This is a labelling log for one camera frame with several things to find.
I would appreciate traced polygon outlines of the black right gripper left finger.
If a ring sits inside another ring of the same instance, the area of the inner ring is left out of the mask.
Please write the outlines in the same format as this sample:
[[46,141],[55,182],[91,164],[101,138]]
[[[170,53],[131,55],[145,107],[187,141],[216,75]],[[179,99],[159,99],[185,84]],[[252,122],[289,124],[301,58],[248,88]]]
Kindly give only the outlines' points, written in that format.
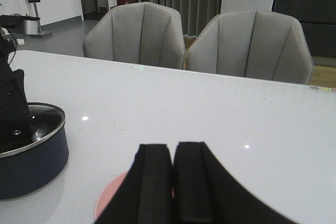
[[141,144],[95,223],[171,223],[172,162],[165,144]]

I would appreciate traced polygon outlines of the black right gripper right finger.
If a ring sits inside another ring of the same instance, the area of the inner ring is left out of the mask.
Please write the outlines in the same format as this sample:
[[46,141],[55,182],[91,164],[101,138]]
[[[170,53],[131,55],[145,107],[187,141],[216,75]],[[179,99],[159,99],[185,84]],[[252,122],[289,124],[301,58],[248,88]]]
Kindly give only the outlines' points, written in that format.
[[242,186],[204,142],[174,156],[176,223],[292,223]]

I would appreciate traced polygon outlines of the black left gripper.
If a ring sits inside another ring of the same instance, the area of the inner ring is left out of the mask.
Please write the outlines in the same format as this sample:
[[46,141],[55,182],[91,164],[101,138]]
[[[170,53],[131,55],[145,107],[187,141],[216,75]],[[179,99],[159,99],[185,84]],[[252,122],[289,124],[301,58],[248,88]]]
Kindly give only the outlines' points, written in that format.
[[24,71],[13,71],[8,63],[14,51],[14,44],[1,37],[1,148],[20,148],[30,143]]

